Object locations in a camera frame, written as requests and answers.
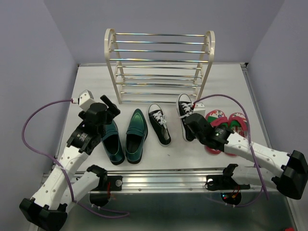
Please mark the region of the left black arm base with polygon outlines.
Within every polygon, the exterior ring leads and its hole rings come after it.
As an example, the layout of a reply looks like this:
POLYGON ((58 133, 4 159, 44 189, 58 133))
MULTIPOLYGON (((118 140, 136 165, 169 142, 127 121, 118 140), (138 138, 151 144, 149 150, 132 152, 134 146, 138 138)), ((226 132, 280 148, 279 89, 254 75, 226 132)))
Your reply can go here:
POLYGON ((98 186, 90 191, 90 203, 105 206, 110 201, 112 192, 122 191, 122 181, 123 177, 120 175, 104 177, 98 186))

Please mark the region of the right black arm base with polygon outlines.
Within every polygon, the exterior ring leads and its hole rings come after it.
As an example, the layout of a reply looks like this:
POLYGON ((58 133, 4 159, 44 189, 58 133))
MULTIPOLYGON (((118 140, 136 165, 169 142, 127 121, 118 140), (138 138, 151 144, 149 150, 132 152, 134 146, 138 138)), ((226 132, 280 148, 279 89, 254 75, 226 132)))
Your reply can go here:
POLYGON ((220 191, 221 201, 226 205, 236 207, 242 200, 242 190, 249 190, 249 184, 238 184, 229 176, 207 176, 205 188, 209 191, 220 191))

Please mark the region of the black sneaker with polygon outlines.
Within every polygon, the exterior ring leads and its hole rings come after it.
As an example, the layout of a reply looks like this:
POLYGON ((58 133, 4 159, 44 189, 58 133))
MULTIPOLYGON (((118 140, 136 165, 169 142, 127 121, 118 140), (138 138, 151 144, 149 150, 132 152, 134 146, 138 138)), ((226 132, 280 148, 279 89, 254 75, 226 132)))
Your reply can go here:
POLYGON ((177 100, 177 111, 181 121, 182 134, 185 141, 191 142, 194 140, 194 135, 185 123, 185 119, 193 112, 192 101, 187 94, 181 94, 177 100))
POLYGON ((171 136, 167 127, 167 120, 163 113, 163 110, 158 104, 151 104, 148 109, 149 122, 159 140, 159 143, 163 146, 168 146, 171 143, 171 136))

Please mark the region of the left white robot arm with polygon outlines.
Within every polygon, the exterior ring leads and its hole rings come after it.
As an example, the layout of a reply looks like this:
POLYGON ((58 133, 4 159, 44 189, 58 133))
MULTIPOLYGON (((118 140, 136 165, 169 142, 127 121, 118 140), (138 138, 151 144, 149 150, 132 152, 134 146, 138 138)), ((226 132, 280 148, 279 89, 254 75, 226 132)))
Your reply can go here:
POLYGON ((45 231, 59 231, 65 224, 68 212, 93 189, 101 190, 107 185, 107 171, 99 166, 90 166, 74 184, 71 179, 91 155, 105 134, 105 126, 120 114, 120 110, 106 95, 101 102, 94 101, 89 91, 76 100, 82 111, 82 122, 71 134, 60 160, 41 188, 19 205, 25 218, 45 231))

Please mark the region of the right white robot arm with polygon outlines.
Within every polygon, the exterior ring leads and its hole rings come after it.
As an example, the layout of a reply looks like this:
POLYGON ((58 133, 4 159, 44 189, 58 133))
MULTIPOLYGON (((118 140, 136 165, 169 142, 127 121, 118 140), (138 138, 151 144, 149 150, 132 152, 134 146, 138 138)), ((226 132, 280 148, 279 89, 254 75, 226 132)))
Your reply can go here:
POLYGON ((291 199, 302 198, 308 182, 308 164, 301 152, 286 153, 250 142, 223 125, 212 126, 200 114, 191 114, 185 124, 202 145, 254 164, 252 167, 229 164, 222 174, 209 175, 205 183, 208 190, 248 190, 252 185, 260 185, 264 189, 277 189, 291 199))

